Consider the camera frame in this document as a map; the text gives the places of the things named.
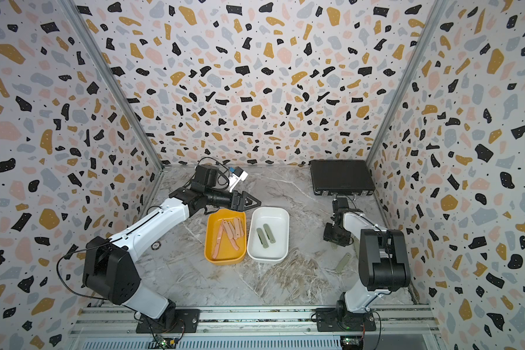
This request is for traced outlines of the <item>green folding knife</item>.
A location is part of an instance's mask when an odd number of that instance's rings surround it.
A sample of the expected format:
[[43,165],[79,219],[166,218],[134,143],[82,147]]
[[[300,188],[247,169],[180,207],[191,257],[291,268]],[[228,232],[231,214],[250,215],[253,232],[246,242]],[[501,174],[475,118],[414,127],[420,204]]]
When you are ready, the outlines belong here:
[[270,226],[268,224],[264,224],[263,225],[263,229],[268,237],[268,241],[271,243],[271,244],[275,244],[276,243],[276,239],[272,233],[272,230],[270,228]]
[[351,254],[350,253],[346,253],[340,260],[340,262],[338,263],[338,265],[335,267],[335,272],[337,274],[342,274],[344,268],[348,265],[348,263],[350,262],[351,260]]
[[262,247],[264,249],[268,249],[269,248],[269,244],[268,244],[268,241],[267,241],[267,239],[265,237],[265,232],[263,231],[263,229],[258,227],[257,228],[257,234],[258,234],[258,238],[260,240],[260,243],[261,243]]

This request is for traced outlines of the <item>white storage box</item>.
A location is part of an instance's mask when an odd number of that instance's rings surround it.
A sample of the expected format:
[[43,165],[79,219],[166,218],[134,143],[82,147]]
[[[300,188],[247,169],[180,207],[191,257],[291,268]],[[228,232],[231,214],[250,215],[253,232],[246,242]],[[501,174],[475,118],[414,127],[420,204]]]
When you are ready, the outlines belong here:
[[278,207],[260,207],[252,214],[247,254],[258,263],[281,263],[289,252],[290,216]]

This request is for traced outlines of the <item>pink folding knife angled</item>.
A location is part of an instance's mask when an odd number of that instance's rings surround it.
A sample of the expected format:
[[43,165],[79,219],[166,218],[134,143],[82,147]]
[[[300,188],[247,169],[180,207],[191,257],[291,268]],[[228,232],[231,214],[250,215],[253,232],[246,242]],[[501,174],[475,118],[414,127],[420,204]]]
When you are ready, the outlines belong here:
[[233,225],[234,225],[234,228],[235,228],[235,234],[234,234],[234,239],[235,240],[239,240],[240,238],[242,238],[244,236],[244,230],[243,230],[243,225],[242,225],[242,221],[240,218],[236,217],[233,219]]

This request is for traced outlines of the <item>pink folding knife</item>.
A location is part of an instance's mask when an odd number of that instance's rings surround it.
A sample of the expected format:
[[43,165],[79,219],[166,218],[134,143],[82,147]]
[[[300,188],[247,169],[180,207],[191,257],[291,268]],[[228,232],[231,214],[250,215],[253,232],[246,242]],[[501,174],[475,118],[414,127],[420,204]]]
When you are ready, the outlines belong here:
[[236,239],[236,235],[235,235],[236,230],[233,227],[233,225],[230,224],[228,221],[224,221],[223,225],[224,225],[225,231],[227,233],[228,239],[230,241],[234,241]]

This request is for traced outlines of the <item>yellow storage box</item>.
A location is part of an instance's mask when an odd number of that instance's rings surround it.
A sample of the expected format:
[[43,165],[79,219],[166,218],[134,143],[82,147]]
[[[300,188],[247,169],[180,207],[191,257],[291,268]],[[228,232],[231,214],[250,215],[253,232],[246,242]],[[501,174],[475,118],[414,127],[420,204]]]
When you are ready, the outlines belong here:
[[[223,235],[223,239],[220,246],[220,252],[217,259],[212,258],[214,251],[215,241],[217,238],[220,223],[223,220],[229,221],[233,225],[234,218],[240,218],[243,225],[244,236],[239,240],[236,240],[239,246],[239,251],[236,251],[231,246],[226,233]],[[206,230],[205,240],[205,258],[214,265],[233,265],[240,263],[246,255],[246,214],[238,211],[231,211],[229,209],[221,209],[213,214],[209,215],[208,225]]]

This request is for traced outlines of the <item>long pink fruit knife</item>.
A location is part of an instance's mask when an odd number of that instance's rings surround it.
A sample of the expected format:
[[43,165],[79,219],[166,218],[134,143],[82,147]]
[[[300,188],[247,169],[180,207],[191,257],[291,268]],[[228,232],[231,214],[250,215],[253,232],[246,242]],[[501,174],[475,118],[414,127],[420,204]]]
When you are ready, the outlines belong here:
[[217,259],[218,255],[219,255],[220,246],[221,246],[221,242],[222,242],[224,233],[225,233],[225,224],[222,221],[220,223],[220,227],[219,227],[219,230],[218,230],[217,238],[216,238],[216,241],[215,241],[214,251],[213,251],[213,254],[212,254],[212,258],[214,260]]

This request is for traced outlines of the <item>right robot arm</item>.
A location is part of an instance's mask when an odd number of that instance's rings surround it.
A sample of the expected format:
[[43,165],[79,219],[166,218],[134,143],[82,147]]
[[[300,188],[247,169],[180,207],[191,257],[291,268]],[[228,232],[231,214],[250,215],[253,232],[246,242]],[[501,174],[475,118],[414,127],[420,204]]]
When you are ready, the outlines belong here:
[[342,315],[367,313],[376,299],[411,284],[405,235],[372,222],[349,202],[347,197],[333,200],[332,221],[323,234],[325,241],[358,250],[359,280],[338,301]]

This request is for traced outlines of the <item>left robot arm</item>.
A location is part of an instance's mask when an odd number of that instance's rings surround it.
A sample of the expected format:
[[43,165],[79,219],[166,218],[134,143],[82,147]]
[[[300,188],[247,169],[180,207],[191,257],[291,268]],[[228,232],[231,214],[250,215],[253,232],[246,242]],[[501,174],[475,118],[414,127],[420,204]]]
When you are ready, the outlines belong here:
[[147,321],[172,325],[175,304],[141,280],[136,261],[173,227],[208,207],[245,212],[261,202],[236,184],[248,174],[240,167],[228,173],[198,165],[191,180],[127,229],[108,239],[96,237],[86,245],[83,284],[108,301],[139,312]]

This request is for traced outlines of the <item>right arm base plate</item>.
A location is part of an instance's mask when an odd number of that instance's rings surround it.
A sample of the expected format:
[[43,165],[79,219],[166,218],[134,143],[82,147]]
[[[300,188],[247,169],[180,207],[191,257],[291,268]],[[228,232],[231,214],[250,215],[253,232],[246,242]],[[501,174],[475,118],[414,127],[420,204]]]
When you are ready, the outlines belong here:
[[376,323],[372,313],[351,313],[334,308],[318,308],[314,320],[319,332],[373,332]]

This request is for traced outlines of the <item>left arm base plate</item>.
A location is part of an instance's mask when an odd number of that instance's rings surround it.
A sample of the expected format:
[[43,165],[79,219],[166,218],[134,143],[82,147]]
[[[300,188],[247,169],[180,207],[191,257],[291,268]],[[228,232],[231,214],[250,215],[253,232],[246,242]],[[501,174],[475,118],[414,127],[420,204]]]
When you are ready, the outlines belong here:
[[175,309],[166,311],[160,318],[141,315],[136,328],[138,334],[195,333],[201,316],[200,309]]

